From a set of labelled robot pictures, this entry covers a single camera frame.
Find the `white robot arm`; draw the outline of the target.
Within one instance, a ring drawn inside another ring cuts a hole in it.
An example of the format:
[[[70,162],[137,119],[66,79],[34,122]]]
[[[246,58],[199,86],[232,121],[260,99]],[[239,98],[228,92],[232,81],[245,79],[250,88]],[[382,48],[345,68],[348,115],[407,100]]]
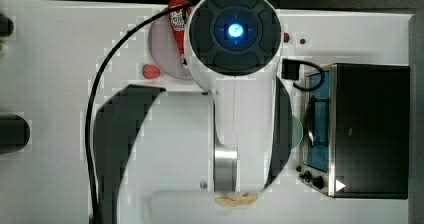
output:
[[[254,192],[270,169],[283,27],[267,0],[200,0],[185,28],[188,69],[213,98],[213,190]]]

